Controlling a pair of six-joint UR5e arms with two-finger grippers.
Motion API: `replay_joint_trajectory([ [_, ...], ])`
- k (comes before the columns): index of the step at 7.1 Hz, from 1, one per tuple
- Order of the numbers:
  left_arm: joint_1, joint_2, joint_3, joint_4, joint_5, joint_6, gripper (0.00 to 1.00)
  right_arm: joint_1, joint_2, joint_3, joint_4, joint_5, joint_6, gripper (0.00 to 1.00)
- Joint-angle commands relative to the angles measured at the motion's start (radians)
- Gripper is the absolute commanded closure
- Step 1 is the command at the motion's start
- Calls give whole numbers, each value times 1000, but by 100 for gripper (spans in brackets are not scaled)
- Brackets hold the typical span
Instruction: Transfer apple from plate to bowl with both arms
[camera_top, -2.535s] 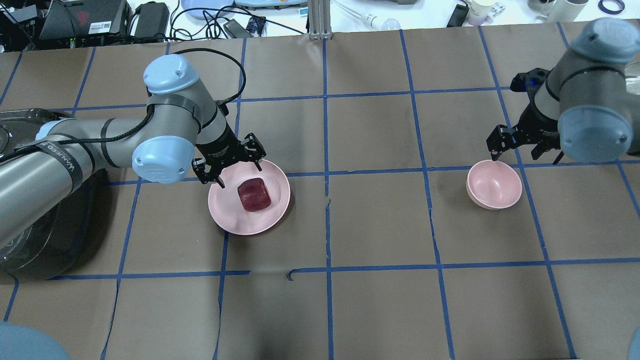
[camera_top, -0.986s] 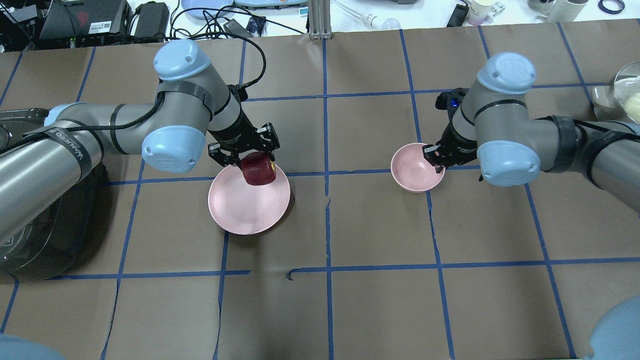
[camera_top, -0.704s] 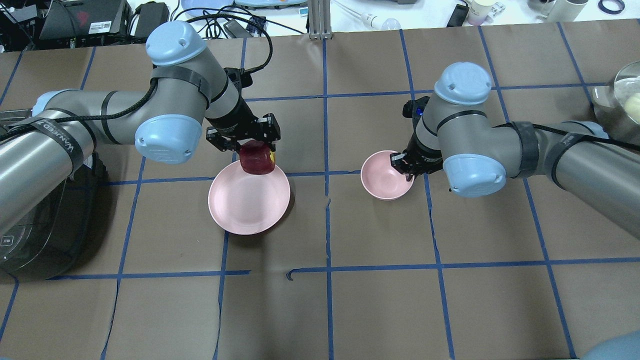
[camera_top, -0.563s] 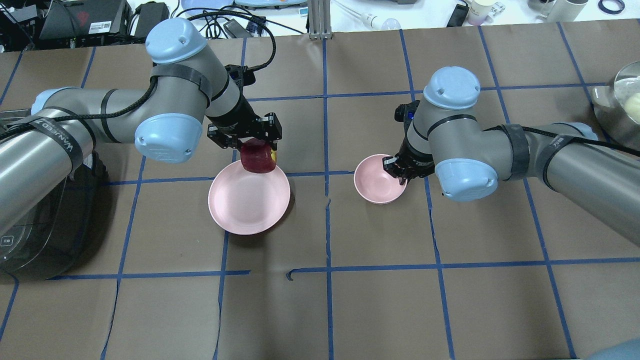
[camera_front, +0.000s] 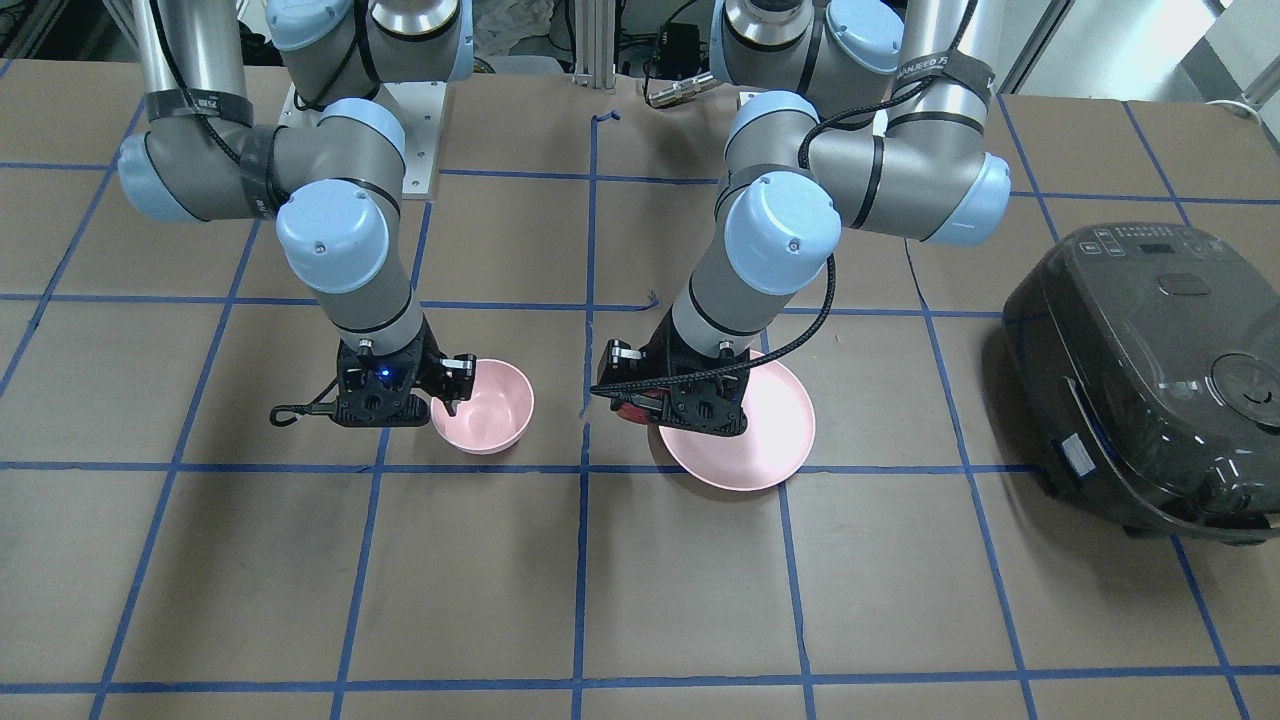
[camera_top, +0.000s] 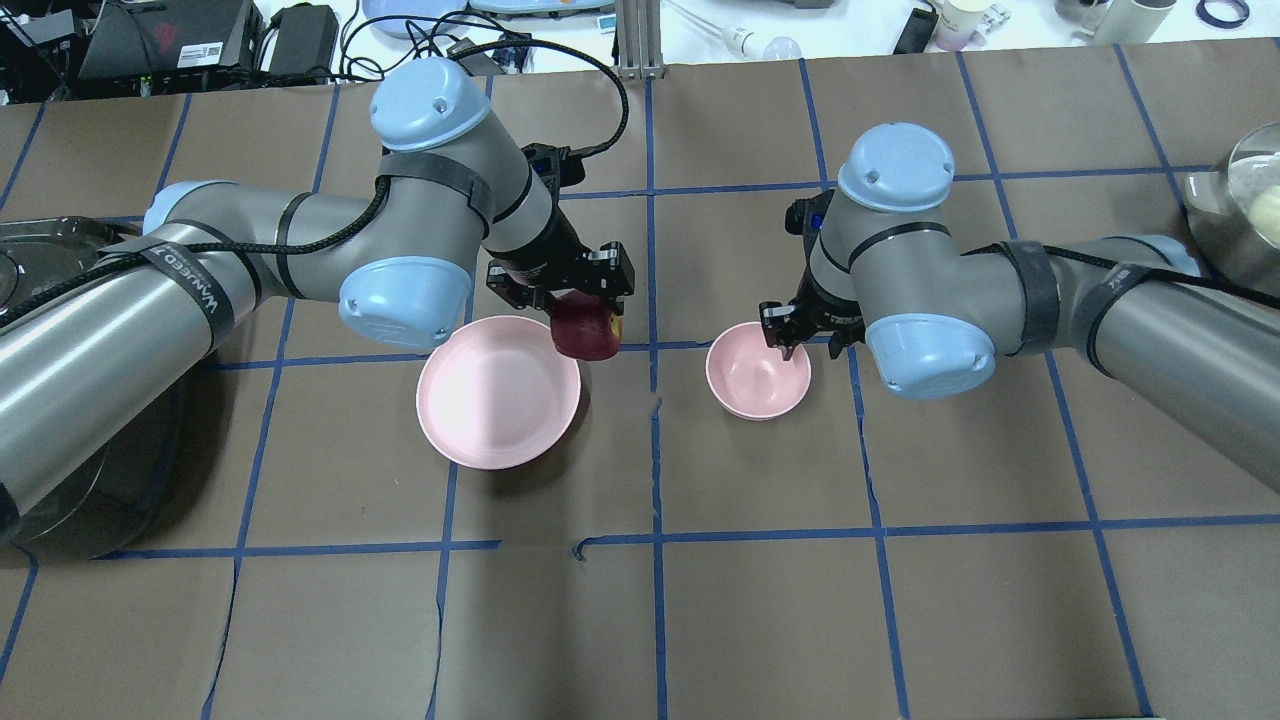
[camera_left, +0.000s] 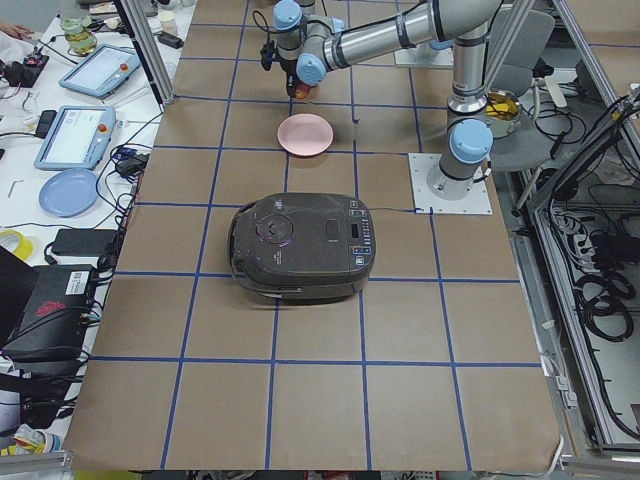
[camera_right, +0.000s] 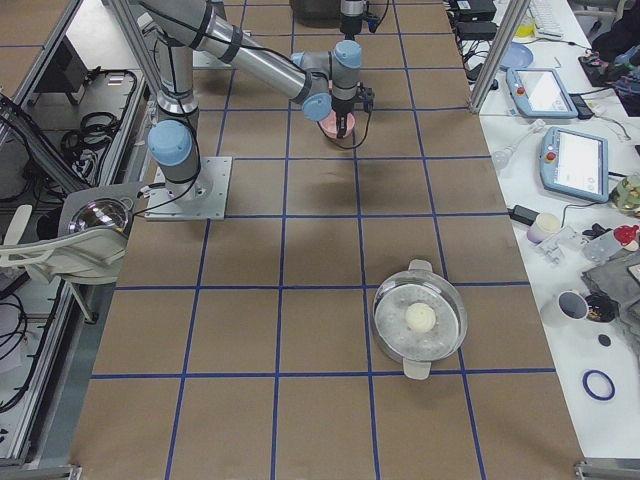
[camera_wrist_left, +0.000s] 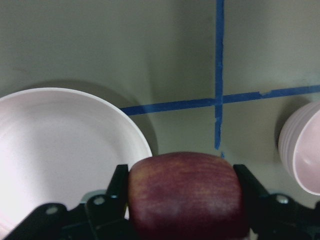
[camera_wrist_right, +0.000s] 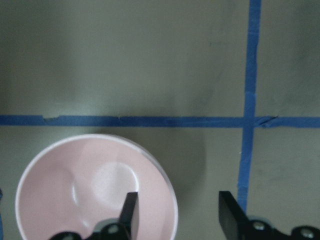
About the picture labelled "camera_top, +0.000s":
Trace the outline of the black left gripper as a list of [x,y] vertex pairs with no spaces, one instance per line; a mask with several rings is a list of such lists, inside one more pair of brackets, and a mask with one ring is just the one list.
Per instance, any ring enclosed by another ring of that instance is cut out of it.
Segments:
[[635,293],[635,269],[621,242],[590,250],[568,222],[553,222],[532,241],[489,254],[486,287],[511,307],[549,310],[557,292],[579,291],[604,300],[605,337],[622,342],[625,297]]

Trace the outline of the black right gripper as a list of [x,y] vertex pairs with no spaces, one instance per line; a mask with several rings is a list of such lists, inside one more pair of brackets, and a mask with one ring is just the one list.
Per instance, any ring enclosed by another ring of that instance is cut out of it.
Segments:
[[844,348],[867,340],[859,302],[823,290],[808,269],[786,304],[759,304],[759,323],[765,345],[777,348],[783,363],[792,360],[794,348],[823,333],[829,334],[831,360],[838,360]]

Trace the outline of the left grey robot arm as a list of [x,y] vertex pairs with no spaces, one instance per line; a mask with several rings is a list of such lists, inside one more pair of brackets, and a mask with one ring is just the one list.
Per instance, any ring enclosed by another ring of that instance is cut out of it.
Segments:
[[393,70],[369,119],[381,158],[369,201],[225,179],[160,190],[141,234],[3,310],[3,538],[266,299],[337,305],[355,333],[433,351],[474,290],[564,324],[563,292],[596,300],[591,334],[634,295],[622,243],[591,250],[561,190],[605,151],[520,147],[453,58]]

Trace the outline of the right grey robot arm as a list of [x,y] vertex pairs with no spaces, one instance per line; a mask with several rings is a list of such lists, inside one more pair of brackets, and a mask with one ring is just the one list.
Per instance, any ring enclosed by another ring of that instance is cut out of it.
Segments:
[[974,389],[1000,357],[1071,348],[1277,487],[1276,296],[1203,275],[1161,234],[963,252],[943,213],[954,179],[934,131],[865,131],[836,187],[787,211],[805,268],[790,301],[759,306],[767,345],[791,357],[826,334],[838,357],[863,343],[883,386],[913,400]]

